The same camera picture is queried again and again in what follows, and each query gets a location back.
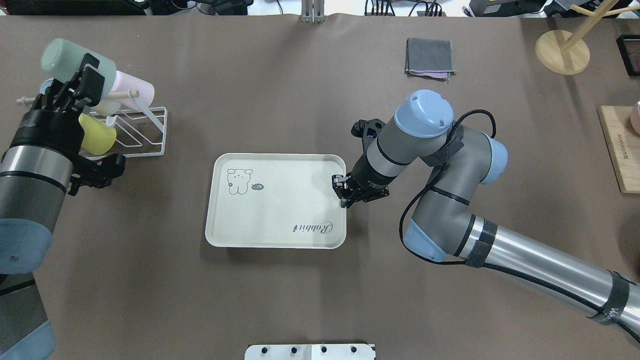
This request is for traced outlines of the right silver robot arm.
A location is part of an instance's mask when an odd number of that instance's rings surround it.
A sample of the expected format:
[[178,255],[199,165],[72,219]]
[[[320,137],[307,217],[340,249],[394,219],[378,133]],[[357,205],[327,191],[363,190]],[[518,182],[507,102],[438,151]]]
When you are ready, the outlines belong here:
[[389,120],[357,120],[361,141],[352,169],[332,177],[341,207],[389,196],[394,180],[416,162],[431,170],[398,217],[403,248],[429,264],[496,272],[573,306],[590,321],[616,328],[639,344],[639,282],[561,251],[478,214],[483,185],[506,170],[495,116],[473,108],[455,116],[430,89],[409,94]]

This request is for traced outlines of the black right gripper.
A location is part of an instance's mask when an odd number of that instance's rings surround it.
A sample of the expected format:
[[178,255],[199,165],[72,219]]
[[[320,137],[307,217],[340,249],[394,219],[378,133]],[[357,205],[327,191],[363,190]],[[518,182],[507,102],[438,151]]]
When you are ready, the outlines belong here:
[[367,203],[389,195],[388,185],[393,179],[376,171],[367,155],[371,145],[375,150],[378,149],[375,141],[385,126],[384,121],[374,118],[358,120],[350,128],[350,134],[361,139],[363,152],[350,173],[332,175],[332,189],[336,196],[340,197],[342,208],[350,208],[355,203]]

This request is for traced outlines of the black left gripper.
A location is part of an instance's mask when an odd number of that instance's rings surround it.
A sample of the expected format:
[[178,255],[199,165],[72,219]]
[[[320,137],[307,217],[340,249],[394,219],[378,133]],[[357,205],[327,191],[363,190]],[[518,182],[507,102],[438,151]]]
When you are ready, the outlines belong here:
[[103,189],[123,176],[126,157],[114,153],[98,161],[80,156],[84,131],[78,118],[101,102],[105,77],[100,61],[83,55],[71,80],[53,80],[36,96],[10,143],[10,175],[39,180],[75,196],[80,187]]

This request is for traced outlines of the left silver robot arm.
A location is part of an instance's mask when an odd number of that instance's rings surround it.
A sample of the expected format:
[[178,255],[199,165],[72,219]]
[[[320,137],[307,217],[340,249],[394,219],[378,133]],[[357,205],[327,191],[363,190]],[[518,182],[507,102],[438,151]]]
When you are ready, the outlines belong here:
[[1,358],[45,360],[55,349],[50,319],[34,279],[53,241],[66,195],[102,189],[123,175],[126,158],[80,155],[79,118],[98,105],[115,71],[102,55],[77,56],[68,79],[36,96],[1,158]]

